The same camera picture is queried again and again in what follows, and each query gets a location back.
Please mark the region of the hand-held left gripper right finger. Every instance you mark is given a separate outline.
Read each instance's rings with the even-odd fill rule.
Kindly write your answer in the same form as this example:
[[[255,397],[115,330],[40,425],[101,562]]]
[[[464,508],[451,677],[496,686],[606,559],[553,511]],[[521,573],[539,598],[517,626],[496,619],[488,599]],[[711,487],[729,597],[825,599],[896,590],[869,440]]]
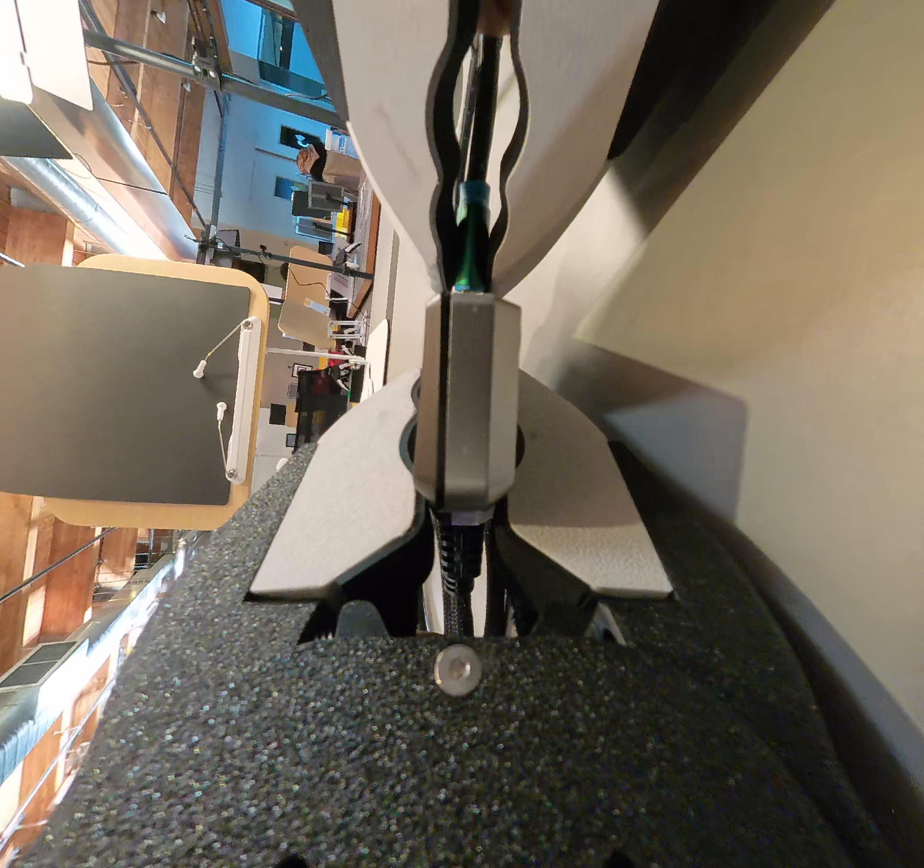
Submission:
[[[524,440],[498,548],[530,601],[663,599],[672,585],[607,437],[572,403],[521,371]]]

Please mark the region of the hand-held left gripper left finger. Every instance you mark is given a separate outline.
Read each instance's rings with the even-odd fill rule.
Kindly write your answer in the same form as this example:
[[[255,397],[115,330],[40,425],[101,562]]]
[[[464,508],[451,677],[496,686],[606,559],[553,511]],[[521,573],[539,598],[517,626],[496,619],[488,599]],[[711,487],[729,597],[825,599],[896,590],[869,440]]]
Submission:
[[[402,455],[420,378],[420,370],[405,372],[321,435],[250,597],[333,599],[420,530],[422,509]]]

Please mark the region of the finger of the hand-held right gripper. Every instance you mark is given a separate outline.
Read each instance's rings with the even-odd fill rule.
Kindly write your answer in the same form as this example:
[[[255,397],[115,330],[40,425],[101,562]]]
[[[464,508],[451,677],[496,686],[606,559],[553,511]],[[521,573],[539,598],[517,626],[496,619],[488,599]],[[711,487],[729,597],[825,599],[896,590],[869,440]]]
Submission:
[[[512,45],[527,104],[491,283],[509,293],[595,190],[660,0],[522,0]]]
[[[435,293],[459,258],[454,100],[479,0],[332,0],[348,130]]]

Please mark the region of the grey adapter block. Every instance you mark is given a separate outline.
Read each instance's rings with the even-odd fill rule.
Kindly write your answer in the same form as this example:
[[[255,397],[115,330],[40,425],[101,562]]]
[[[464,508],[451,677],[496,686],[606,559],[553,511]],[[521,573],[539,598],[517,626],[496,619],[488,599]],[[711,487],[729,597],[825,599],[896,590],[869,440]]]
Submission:
[[[438,512],[487,511],[513,485],[520,336],[520,308],[494,294],[426,309],[413,473]]]

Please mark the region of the black braided cable green plug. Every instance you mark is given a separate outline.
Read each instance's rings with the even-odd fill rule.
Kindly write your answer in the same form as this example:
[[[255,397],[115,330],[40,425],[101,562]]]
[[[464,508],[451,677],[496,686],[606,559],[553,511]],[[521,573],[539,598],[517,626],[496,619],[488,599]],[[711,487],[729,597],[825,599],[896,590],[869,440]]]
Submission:
[[[479,34],[473,45],[461,132],[462,166],[456,184],[460,257],[454,290],[485,292],[490,283],[490,198],[488,169],[496,112],[501,39]]]

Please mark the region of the black equipment rack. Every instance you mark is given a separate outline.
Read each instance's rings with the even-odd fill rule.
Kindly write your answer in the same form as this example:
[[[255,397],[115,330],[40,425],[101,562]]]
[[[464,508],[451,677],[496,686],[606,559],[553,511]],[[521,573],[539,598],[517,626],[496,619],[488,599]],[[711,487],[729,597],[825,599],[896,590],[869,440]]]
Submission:
[[[296,381],[294,450],[316,444],[357,402],[352,365],[300,371]]]

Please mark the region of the brown paper bag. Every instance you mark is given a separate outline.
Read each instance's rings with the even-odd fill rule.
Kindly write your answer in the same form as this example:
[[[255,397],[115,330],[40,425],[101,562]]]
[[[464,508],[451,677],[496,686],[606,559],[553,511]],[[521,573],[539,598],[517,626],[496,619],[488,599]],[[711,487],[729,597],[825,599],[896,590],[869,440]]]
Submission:
[[[328,150],[318,140],[300,148],[295,158],[299,172],[310,181],[324,181],[357,192],[364,179],[364,169],[356,158]]]

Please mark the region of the black steel beam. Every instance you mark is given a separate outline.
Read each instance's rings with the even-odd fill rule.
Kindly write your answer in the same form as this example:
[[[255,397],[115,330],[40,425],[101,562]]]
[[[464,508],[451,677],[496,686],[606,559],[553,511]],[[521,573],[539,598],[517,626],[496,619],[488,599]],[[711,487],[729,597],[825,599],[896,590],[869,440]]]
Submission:
[[[226,93],[256,102],[299,117],[317,121],[326,126],[345,130],[347,123],[341,116],[322,101],[300,98],[296,94],[270,89],[254,84],[232,74],[215,72],[201,66],[180,60],[172,55],[149,51],[108,35],[85,29],[85,44],[108,56],[124,61],[153,67],[161,72],[173,74],[214,93]]]

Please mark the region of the hanging beige panel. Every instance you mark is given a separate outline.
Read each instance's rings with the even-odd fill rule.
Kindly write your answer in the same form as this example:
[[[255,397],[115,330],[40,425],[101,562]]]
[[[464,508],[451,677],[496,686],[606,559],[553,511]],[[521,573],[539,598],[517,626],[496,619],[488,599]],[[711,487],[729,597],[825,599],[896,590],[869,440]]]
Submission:
[[[330,273],[320,265],[329,265],[330,259],[299,245],[285,254],[295,261],[287,264],[279,329],[286,337],[324,348],[331,342],[329,328],[335,316],[329,298]]]

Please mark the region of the hanging grey panel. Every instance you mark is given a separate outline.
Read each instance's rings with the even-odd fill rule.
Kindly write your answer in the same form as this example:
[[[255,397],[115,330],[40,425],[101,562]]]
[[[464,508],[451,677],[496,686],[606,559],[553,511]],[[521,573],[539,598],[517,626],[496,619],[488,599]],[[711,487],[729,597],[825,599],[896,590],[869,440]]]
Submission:
[[[67,159],[51,123],[92,112],[78,0],[1,0],[1,155]]]

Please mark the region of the silver ventilation duct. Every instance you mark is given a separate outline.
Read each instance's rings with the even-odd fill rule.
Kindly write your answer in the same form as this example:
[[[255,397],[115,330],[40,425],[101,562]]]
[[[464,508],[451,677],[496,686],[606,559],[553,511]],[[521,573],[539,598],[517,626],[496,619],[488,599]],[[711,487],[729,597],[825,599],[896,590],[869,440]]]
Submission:
[[[110,251],[194,263],[193,229],[94,82],[90,95],[89,110],[42,89],[2,100],[2,167]]]

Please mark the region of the wall air vent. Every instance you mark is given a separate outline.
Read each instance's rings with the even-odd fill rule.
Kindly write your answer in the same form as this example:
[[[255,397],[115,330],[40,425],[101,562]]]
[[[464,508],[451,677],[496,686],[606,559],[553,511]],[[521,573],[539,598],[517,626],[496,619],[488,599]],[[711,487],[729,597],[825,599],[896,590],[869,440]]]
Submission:
[[[87,643],[67,640],[37,645],[2,675],[1,693],[39,688],[71,657],[84,657]]]

